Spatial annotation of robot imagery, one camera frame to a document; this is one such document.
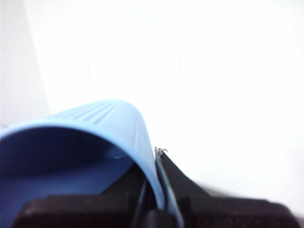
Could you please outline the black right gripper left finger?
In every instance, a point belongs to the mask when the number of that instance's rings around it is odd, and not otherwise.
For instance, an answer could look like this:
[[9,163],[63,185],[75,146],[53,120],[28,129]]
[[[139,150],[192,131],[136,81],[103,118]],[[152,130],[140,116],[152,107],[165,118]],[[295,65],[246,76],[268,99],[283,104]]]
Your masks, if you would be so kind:
[[27,203],[15,228],[134,228],[146,177],[132,165],[103,193],[51,195]]

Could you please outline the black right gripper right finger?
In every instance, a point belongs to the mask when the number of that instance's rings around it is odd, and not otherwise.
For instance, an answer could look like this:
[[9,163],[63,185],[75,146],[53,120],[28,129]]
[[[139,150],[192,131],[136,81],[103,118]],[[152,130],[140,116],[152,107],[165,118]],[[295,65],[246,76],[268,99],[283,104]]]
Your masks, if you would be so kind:
[[166,209],[180,228],[298,228],[297,218],[284,205],[264,199],[214,196],[188,178],[155,148],[158,178]]

